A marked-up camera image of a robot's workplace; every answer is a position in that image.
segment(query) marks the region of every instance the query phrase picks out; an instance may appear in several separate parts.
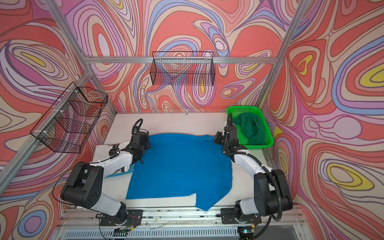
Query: folded clothing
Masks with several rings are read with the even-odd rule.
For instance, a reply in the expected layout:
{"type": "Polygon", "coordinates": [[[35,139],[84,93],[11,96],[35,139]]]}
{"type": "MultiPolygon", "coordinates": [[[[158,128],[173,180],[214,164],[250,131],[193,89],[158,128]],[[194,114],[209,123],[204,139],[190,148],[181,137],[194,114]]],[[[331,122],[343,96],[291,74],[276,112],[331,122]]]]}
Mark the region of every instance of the folded clothing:
{"type": "Polygon", "coordinates": [[[136,164],[126,199],[182,197],[196,193],[207,211],[232,188],[232,162],[213,136],[157,134],[136,164]]]}
{"type": "Polygon", "coordinates": [[[241,113],[233,119],[241,126],[247,145],[265,145],[264,128],[261,119],[254,113],[241,113]]]}

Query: black wire basket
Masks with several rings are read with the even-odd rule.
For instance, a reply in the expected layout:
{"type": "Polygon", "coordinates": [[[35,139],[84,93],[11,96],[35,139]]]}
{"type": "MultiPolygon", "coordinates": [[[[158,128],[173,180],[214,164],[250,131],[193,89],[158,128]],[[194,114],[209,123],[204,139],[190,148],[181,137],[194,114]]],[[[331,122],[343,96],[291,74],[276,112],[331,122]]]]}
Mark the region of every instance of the black wire basket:
{"type": "Polygon", "coordinates": [[[48,111],[30,133],[53,152],[81,153],[107,104],[108,96],[94,88],[77,86],[72,93],[67,94],[70,94],[68,100],[38,136],[32,132],[48,111]]]}
{"type": "Polygon", "coordinates": [[[212,51],[152,52],[153,85],[213,86],[215,65],[212,51]]]}

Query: green cloth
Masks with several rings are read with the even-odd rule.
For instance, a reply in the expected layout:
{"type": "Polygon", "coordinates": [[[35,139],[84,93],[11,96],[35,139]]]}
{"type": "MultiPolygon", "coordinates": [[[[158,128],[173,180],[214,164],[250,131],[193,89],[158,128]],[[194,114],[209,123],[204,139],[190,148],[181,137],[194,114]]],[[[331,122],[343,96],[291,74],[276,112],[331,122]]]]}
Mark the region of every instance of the green cloth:
{"type": "Polygon", "coordinates": [[[265,145],[263,123],[256,114],[241,113],[233,122],[241,126],[244,136],[248,139],[247,145],[265,145]]]}

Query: green plastic basket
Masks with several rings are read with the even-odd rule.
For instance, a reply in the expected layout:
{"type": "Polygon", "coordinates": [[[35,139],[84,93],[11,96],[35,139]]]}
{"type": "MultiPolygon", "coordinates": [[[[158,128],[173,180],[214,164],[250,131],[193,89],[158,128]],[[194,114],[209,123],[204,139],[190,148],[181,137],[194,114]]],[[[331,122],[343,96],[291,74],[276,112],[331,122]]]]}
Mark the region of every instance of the green plastic basket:
{"type": "Polygon", "coordinates": [[[241,145],[244,145],[248,149],[262,149],[265,147],[271,147],[273,145],[273,137],[271,131],[269,131],[263,113],[259,108],[254,106],[232,106],[227,108],[227,114],[229,113],[232,113],[232,118],[237,117],[240,113],[254,113],[263,122],[265,145],[247,145],[248,139],[243,135],[241,126],[235,124],[235,127],[237,128],[237,138],[239,139],[239,143],[241,145]]]}

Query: metal beam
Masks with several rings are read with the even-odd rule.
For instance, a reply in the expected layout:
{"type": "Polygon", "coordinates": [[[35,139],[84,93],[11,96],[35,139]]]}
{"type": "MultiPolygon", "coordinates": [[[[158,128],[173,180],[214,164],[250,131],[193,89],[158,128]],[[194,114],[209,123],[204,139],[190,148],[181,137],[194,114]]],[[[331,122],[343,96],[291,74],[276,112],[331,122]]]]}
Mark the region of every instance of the metal beam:
{"type": "Polygon", "coordinates": [[[288,47],[289,47],[289,45],[293,39],[293,36],[296,33],[297,27],[299,26],[299,24],[300,24],[300,22],[304,16],[304,13],[307,10],[307,7],[311,1],[312,0],[300,0],[298,6],[296,8],[295,13],[293,14],[291,23],[288,27],[287,32],[285,33],[284,39],[281,42],[280,49],[277,53],[276,63],[272,67],[272,70],[271,70],[270,74],[268,75],[268,77],[267,77],[267,79],[263,85],[263,88],[260,92],[260,96],[257,99],[256,106],[258,108],[261,108],[264,101],[265,101],[265,98],[268,94],[269,88],[270,88],[276,74],[279,71],[280,65],[283,62],[285,53],[287,52],[288,47]]]}
{"type": "MultiPolygon", "coordinates": [[[[92,74],[89,71],[86,71],[76,82],[77,86],[84,86],[88,80],[91,78],[92,74]]],[[[69,91],[73,91],[76,86],[74,85],[69,91]]],[[[63,104],[67,101],[70,94],[65,94],[65,96],[60,100],[60,102],[55,106],[55,108],[50,112],[48,117],[46,117],[36,131],[42,131],[47,124],[53,119],[56,112],[60,110],[63,104]]],[[[20,171],[23,165],[34,153],[36,148],[40,145],[40,141],[33,137],[29,136],[28,140],[24,146],[17,151],[13,158],[4,166],[0,172],[0,195],[4,192],[7,186],[11,183],[12,179],[20,171]]]]}
{"type": "MultiPolygon", "coordinates": [[[[136,56],[86,56],[86,63],[152,63],[153,57],[136,57],[136,56]]],[[[277,58],[272,57],[213,57],[214,63],[264,63],[275,64],[277,58]]]]}
{"type": "MultiPolygon", "coordinates": [[[[106,93],[105,89],[101,85],[100,81],[98,80],[97,76],[93,72],[92,68],[85,61],[84,52],[81,49],[81,47],[79,46],[79,43],[77,42],[77,39],[76,39],[75,35],[73,34],[71,27],[69,26],[67,20],[65,19],[64,15],[61,12],[56,1],[55,0],[44,0],[44,2],[45,2],[45,6],[47,7],[49,12],[53,16],[53,19],[55,20],[55,22],[59,26],[60,30],[62,31],[64,38],[69,42],[70,47],[72,48],[75,56],[77,57],[77,59],[79,60],[81,65],[84,67],[85,70],[89,70],[93,74],[94,77],[91,78],[91,82],[93,83],[95,88],[99,91],[106,93]]],[[[106,107],[109,108],[109,111],[112,114],[114,114],[114,115],[116,114],[116,111],[114,110],[110,101],[108,101],[106,107]]]]}

